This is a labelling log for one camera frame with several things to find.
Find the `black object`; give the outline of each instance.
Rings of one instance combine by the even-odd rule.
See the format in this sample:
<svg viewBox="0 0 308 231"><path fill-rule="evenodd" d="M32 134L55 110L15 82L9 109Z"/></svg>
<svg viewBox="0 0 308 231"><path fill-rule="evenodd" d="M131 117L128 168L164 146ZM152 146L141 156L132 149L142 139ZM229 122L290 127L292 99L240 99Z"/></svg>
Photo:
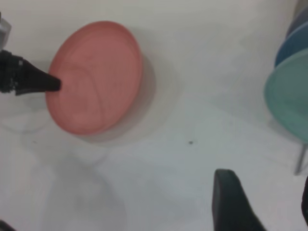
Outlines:
<svg viewBox="0 0 308 231"><path fill-rule="evenodd" d="M0 231L15 231L11 226L5 223L3 220L0 220Z"/></svg>
<svg viewBox="0 0 308 231"><path fill-rule="evenodd" d="M2 50L0 52L0 91L16 91L16 95L33 92L58 91L61 81L36 67L22 57Z"/></svg>
<svg viewBox="0 0 308 231"><path fill-rule="evenodd" d="M308 177L306 179L306 184L305 184L304 193L303 193L302 213L306 221L306 224L308 225Z"/></svg>
<svg viewBox="0 0 308 231"><path fill-rule="evenodd" d="M215 172L212 212L215 231L265 231L231 170Z"/></svg>

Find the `stacked plates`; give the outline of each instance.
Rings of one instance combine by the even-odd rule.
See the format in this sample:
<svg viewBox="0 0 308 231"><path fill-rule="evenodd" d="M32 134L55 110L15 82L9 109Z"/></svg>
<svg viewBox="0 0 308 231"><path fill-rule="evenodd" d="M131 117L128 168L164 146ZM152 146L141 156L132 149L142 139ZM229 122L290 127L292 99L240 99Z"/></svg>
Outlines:
<svg viewBox="0 0 308 231"><path fill-rule="evenodd" d="M298 6L302 9L278 51L264 94L277 121L308 143L308 0Z"/></svg>

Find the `white table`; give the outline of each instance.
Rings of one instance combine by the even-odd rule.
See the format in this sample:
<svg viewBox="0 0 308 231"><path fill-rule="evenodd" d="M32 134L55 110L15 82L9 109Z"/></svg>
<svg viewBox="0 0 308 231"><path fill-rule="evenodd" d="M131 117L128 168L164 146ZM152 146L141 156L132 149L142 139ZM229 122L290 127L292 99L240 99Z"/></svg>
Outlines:
<svg viewBox="0 0 308 231"><path fill-rule="evenodd" d="M213 174L233 169L269 231L305 231L301 145L272 119L263 86L291 0L1 0L6 49L47 70L81 26L128 27L145 59L135 107L78 138L43 94L0 95L0 217L18 231L211 231Z"/></svg>

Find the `red plastic plate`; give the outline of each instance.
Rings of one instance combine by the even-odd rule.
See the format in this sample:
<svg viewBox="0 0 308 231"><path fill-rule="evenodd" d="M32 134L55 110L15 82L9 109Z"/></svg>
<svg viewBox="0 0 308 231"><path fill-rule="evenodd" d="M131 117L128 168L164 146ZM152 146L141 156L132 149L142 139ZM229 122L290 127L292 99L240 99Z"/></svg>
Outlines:
<svg viewBox="0 0 308 231"><path fill-rule="evenodd" d="M70 133L90 135L110 128L132 105L142 56L125 27L96 22L65 41L49 73L62 81L60 91L46 93L53 120Z"/></svg>

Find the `plate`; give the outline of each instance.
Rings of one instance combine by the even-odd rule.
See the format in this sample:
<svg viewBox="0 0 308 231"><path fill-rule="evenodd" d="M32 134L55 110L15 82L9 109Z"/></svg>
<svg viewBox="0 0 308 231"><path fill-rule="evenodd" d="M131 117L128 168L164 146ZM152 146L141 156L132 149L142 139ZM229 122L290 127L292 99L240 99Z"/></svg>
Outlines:
<svg viewBox="0 0 308 231"><path fill-rule="evenodd" d="M282 62L264 90L273 116L287 130L308 142L308 49Z"/></svg>
<svg viewBox="0 0 308 231"><path fill-rule="evenodd" d="M116 124L134 102L142 55L125 27L96 22L65 41L49 73L62 81L60 91L46 93L53 120L76 135L96 134Z"/></svg>
<svg viewBox="0 0 308 231"><path fill-rule="evenodd" d="M308 48L308 22L296 29L279 48L275 66L278 66L291 55Z"/></svg>

